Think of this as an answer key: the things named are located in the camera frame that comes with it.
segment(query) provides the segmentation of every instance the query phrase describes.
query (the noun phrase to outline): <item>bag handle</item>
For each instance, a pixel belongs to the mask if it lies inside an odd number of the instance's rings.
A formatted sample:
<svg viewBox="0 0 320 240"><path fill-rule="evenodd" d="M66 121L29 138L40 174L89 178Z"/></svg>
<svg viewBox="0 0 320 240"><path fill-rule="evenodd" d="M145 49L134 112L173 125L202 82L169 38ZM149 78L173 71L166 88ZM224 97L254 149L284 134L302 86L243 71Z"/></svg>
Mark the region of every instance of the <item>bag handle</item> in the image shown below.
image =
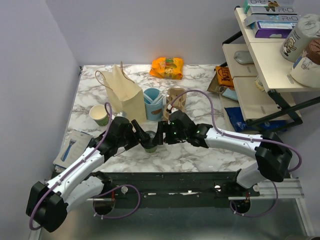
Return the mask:
<svg viewBox="0 0 320 240"><path fill-rule="evenodd" d="M122 72L123 76L124 76L126 79L128 79L129 81L131 81L131 82L133 82L133 83L135 84L135 82L134 82L133 80L131 80L129 77L126 76L126 74L125 74L125 72L124 72L124 66L123 66L122 61L120 62L120 69L121 69L121 72ZM95 79L98 81L98 83L100 83L102 86L105 86L106 88L112 90L111 87L104 85L104 84L98 79L97 73L100 73L100 75L103 77L103 80L106 80L106 78L105 78L105 76L102 74L101 71L99 71L99 70L95 71L94 76L95 76Z"/></svg>

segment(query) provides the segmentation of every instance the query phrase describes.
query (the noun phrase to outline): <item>cable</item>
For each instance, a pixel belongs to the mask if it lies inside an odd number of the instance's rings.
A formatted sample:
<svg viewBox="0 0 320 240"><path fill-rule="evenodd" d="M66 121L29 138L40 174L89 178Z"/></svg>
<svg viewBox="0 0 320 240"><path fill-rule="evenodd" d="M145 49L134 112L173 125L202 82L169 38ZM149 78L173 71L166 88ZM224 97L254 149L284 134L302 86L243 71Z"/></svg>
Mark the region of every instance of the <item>cable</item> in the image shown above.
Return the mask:
<svg viewBox="0 0 320 240"><path fill-rule="evenodd" d="M111 193L111 192L113 192L113 191L115 191L115 190L117 190L117 189L122 188L122 187L130 187L130 188L133 188L133 189L136 191L136 193L137 193L137 195L138 195L138 203L136 204L136 206L134 207L134 209L133 209L131 212L129 212L129 213L125 214L125 215L122 215L122 216L104 216L104 215L99 215L99 214L97 214L96 209L95 209L95 205L93 204L93 208L92 208L92 209L93 209L93 212L94 212L94 215L93 215L94 217L95 217L95 216L99 216L99 217L101 217L101 219L123 219L123 218L125 218L125 217L133 214L133 213L138 209L138 207L139 207L139 205L140 205L140 201L141 201L140 192L139 192L139 190L138 190L135 186L129 185L129 184L117 186L117 187L111 189L110 191L107 191L107 192L102 193L102 194L100 194L100 195L94 196L93 199L94 199L94 198L100 198L100 197L102 197L102 196L105 196L105 195L107 195L107 194L109 194L109 193Z"/></svg>
<svg viewBox="0 0 320 240"><path fill-rule="evenodd" d="M190 93L190 92L201 93L201 94L205 95L206 98L209 100L210 106L211 106L212 125L213 125L214 129L215 129L219 134L224 135L224 136L227 136L227 137L230 137L230 138L234 138L234 139L245 140L245 141L254 141L254 142L263 142L263 143L269 143L269 144L276 144L276 145L279 145L279 146L288 148L288 149L292 150L293 152L295 152L296 155L298 156L298 159L299 159L298 164L297 164L294 168L288 170L288 172L291 173L291 172L297 170L297 169L301 166L301 164L302 164L302 156L301 156L301 154L298 152L298 150L297 150L296 148L294 148L294 147L292 147L292 146L290 146L290 145L287 145L287 144L285 144L285 143L278 142L278 141L268 140L268 139L258 139L258 138L252 138L252 139L251 139L251 138L249 138L249 137L236 136L236 135L233 135L233 134L229 134L229 133L226 133L226 132L222 132L222 131L217 127L216 122L215 122L215 115L214 115L214 110L215 110L215 109L214 109L214 104L213 104L210 96L209 96L207 93L205 93L204 91L197 90L197 89L186 90L185 92L183 92L183 93L181 93L180 95L178 95L178 96L170 103L171 108L172 108L174 102L175 102L178 98L180 98L182 95L184 95L184 94L186 94L186 93Z"/></svg>
<svg viewBox="0 0 320 240"><path fill-rule="evenodd" d="M109 113L110 116L112 116L112 107L111 104L109 102L106 102L104 104L104 108L106 110L107 113ZM101 139L101 141L98 143L98 145L84 158L82 159L80 162L78 162L76 165L74 165L71 169L69 169L51 188L49 188L49 190L40 198L40 200L36 203L31 215L30 215L30 220L29 220L29 228L33 231L39 230L42 226L38 226L38 227L34 227L33 226L33 220L35 218L36 212L39 208L39 206L41 205L41 203L44 201L44 199L49 195L49 193L51 193L57 186L59 186L59 184L61 184L61 182L69 175L71 174L77 167L79 167L82 163L85 163L86 160L88 158L90 158L92 156L92 154L94 154L94 152L100 147L100 145L103 143L103 141L106 139L106 136L109 132L109 128L112 122L112 117L109 117L109 122L106 126L106 130L105 133Z"/></svg>
<svg viewBox="0 0 320 240"><path fill-rule="evenodd" d="M278 200L279 200L279 193L278 193L278 189L277 189L277 186L276 184L271 181L273 186L274 186L274 190L275 190L275 202L273 204L273 206L268 210L268 211L265 211L264 213L261 213L261 214L257 214L257 215L247 215L247 214L244 214L244 213L240 213L237 211L237 205L234 201L230 201L230 209L232 210L233 214L237 214L238 216L242 216L242 217L247 217L247 218L259 218L259 217L262 217L264 215L267 215L269 214L272 210L275 209L275 207L277 206L278 204Z"/></svg>

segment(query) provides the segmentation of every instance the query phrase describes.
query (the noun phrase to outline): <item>yellow snack package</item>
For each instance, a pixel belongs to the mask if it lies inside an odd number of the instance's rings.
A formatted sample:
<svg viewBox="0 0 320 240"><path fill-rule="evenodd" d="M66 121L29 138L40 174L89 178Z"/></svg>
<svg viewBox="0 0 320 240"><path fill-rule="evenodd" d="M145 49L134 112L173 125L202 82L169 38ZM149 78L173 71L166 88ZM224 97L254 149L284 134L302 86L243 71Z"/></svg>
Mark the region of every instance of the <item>yellow snack package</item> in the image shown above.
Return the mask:
<svg viewBox="0 0 320 240"><path fill-rule="evenodd" d="M184 60L181 58L160 57L152 61L150 74L161 79L182 79Z"/></svg>

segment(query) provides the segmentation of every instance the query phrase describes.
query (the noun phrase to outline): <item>gray floor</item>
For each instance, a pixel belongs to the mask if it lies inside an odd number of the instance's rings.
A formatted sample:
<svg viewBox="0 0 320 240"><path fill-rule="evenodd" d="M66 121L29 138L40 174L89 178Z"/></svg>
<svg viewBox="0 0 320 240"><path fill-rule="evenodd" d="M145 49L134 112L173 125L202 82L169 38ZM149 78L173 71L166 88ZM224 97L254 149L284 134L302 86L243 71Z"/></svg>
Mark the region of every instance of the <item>gray floor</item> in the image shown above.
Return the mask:
<svg viewBox="0 0 320 240"><path fill-rule="evenodd" d="M272 204L272 200L256 200L249 212L261 213ZM127 212L112 211L114 215ZM284 240L289 235L305 235L294 199L280 200L275 211L260 218L211 207L139 209L118 220L93 215L92 202L86 202L55 232L43 230L40 240Z"/></svg>

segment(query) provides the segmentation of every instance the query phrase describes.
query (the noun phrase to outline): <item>purple box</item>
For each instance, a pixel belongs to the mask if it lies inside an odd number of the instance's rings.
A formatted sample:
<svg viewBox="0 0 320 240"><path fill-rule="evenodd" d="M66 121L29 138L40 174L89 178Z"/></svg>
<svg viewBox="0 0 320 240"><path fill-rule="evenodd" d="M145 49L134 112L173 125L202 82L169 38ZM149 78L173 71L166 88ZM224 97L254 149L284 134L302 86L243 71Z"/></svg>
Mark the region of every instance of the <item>purple box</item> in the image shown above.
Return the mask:
<svg viewBox="0 0 320 240"><path fill-rule="evenodd" d="M295 22L256 21L252 25L252 31L256 38L286 39L296 24Z"/></svg>

